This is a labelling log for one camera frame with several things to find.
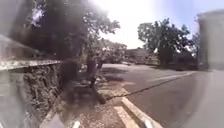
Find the white building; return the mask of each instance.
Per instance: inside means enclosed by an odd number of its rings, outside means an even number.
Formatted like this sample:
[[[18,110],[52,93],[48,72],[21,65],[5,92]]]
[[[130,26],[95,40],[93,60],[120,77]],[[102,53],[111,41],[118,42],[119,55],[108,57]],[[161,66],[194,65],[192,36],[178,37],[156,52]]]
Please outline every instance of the white building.
[[[201,50],[199,59],[209,68],[224,69],[224,10],[198,15]]]

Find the sunlight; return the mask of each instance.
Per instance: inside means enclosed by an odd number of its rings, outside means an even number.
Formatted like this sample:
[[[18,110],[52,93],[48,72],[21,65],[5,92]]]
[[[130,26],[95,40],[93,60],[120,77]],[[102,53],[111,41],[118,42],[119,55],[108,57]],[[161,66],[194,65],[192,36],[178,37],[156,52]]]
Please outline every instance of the sunlight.
[[[129,48],[139,47],[137,27],[140,23],[154,21],[154,0],[92,0],[108,12],[111,20],[120,22],[121,29],[116,34],[103,35],[104,38],[125,43]]]

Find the leaves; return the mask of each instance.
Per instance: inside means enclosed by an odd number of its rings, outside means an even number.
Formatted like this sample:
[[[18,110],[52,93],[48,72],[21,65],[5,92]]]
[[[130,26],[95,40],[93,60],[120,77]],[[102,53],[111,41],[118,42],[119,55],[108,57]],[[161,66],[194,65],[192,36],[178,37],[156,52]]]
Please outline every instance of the leaves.
[[[25,43],[58,59],[80,56],[83,48],[98,41],[100,32],[115,33],[120,27],[89,0],[38,1],[33,11],[37,10],[41,15],[31,16]]]
[[[158,57],[164,64],[172,61],[174,53],[186,51],[186,46],[192,45],[192,41],[187,38],[188,34],[190,31],[185,25],[179,29],[169,19],[142,23],[138,27],[138,37],[145,43],[144,48],[149,52],[158,49]]]

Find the sky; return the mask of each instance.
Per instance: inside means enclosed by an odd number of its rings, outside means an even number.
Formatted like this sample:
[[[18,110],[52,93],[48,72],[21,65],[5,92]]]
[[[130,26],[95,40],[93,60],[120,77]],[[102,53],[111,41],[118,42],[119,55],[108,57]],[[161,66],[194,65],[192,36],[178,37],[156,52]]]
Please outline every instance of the sky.
[[[140,23],[169,18],[177,27],[185,24],[191,35],[198,30],[197,14],[224,9],[223,0],[93,0],[108,12],[111,20],[120,22],[116,34],[104,38],[124,43],[128,48],[142,47],[138,40],[137,27]]]

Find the asphalt road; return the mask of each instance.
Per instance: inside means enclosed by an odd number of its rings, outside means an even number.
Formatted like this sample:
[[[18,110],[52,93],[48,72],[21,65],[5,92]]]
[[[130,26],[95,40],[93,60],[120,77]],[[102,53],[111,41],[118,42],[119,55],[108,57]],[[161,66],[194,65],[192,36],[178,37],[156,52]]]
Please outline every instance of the asphalt road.
[[[104,67],[116,69],[115,75],[130,82],[124,86],[133,93],[127,98],[164,128],[224,126],[224,71],[174,71],[125,65]]]

